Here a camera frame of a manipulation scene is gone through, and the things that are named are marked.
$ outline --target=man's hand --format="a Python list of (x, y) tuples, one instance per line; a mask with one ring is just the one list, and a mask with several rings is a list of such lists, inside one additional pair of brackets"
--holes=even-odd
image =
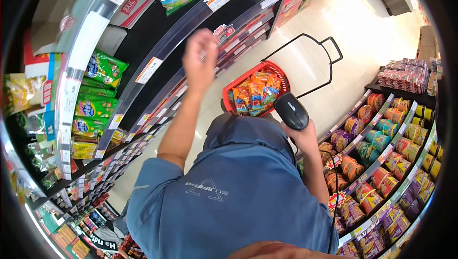
[(215, 79), (218, 40), (207, 28), (196, 31), (186, 44), (183, 67), (188, 82), (188, 94), (203, 96)]

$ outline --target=tiled floor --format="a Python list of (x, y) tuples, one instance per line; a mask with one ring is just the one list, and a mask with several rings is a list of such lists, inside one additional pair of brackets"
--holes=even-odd
[[(403, 57), (415, 58), (420, 26), (418, 11), (389, 17), (380, 0), (316, 0), (215, 80), (201, 105), (185, 173), (202, 151), (211, 121), (222, 113), (222, 89), (296, 35), (306, 33), (319, 41), (332, 36), (343, 55), (343, 59), (333, 65), (331, 85), (301, 98), (320, 137), (358, 101), (364, 93), (364, 85), (374, 79), (381, 65)], [(330, 41), (324, 46), (332, 60), (338, 58)], [(270, 60), (284, 70), (295, 95), (329, 79), (329, 59), (325, 51), (306, 37), (295, 40)], [(156, 156), (161, 139), (161, 135), (155, 138), (116, 181), (109, 201), (117, 210), (122, 210), (129, 198), (143, 161)]]

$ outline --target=red noodle cup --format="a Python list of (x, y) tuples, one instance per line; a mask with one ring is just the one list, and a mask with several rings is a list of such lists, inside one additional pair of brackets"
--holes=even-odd
[(363, 120), (363, 123), (367, 125), (372, 119), (372, 107), (370, 105), (364, 105), (358, 110), (358, 118)]

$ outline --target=red shopping basket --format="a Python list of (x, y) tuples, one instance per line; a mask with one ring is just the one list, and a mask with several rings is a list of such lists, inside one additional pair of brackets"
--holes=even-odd
[[(235, 109), (235, 104), (234, 104), (234, 102), (232, 102), (229, 99), (229, 91), (232, 88), (235, 88), (238, 85), (242, 84), (242, 82), (245, 81), (246, 79), (248, 79), (251, 75), (253, 75), (253, 73), (260, 72), (263, 69), (275, 72), (277, 74), (278, 78), (280, 79), (281, 90), (278, 91), (277, 98), (290, 91), (288, 78), (286, 77), (285, 72), (283, 72), (283, 70), (280, 69), (280, 67), (278, 67), (278, 65), (273, 63), (272, 61), (269, 61), (269, 60), (263, 61), (263, 62), (259, 63), (258, 65), (256, 65), (255, 67), (251, 68), (248, 72), (246, 72), (242, 76), (240, 76), (237, 79), (235, 79), (234, 81), (232, 81), (231, 84), (227, 85), (223, 89), (224, 107), (226, 107), (226, 110), (229, 113), (237, 115), (237, 110)], [(262, 116), (267, 115), (268, 113), (270, 113), (272, 111), (273, 111), (273, 105), (271, 105), (268, 109), (265, 109), (264, 111), (262, 111), (261, 113), (256, 115), (256, 117), (262, 117)]]

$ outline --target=pink package stack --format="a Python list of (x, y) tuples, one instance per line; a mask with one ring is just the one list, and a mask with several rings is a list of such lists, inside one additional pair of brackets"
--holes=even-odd
[(424, 60), (407, 58), (400, 61), (392, 60), (377, 77), (380, 86), (420, 94), (428, 87), (428, 65)]

